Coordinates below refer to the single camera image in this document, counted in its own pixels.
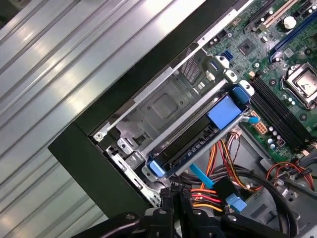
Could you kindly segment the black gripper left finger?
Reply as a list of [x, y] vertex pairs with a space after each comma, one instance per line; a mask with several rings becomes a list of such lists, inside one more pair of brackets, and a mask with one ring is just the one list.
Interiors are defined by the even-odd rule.
[[161, 204], [143, 216], [134, 212], [118, 214], [79, 233], [80, 238], [173, 238], [174, 205], [171, 188], [160, 191]]

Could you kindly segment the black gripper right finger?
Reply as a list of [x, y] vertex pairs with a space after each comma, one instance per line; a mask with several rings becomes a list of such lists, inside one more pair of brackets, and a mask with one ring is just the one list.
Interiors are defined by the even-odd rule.
[[184, 238], [281, 238], [282, 232], [239, 214], [223, 215], [218, 221], [207, 210], [194, 208], [189, 189], [180, 188]]

